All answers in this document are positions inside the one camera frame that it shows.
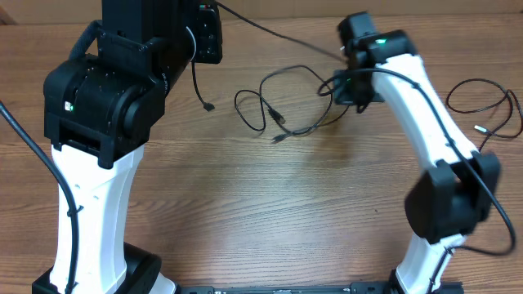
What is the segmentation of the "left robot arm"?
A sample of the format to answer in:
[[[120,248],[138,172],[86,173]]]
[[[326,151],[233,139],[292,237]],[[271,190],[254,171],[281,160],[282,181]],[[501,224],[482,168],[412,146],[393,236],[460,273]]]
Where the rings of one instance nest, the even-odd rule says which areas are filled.
[[[214,1],[105,1],[43,84],[58,171],[54,265],[35,293],[176,293],[161,258],[124,239],[132,182],[152,126],[187,67],[222,58]]]

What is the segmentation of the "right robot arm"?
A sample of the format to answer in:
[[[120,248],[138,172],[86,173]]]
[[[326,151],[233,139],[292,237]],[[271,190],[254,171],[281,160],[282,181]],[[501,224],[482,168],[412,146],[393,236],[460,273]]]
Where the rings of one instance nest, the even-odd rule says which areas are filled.
[[[488,218],[500,174],[494,155],[482,155],[454,123],[402,30],[379,33],[366,12],[337,27],[347,68],[335,73],[333,98],[363,113],[384,102],[414,152],[421,176],[405,199],[413,231],[409,248],[386,282],[353,283],[354,293],[461,293],[440,278],[456,249]]]

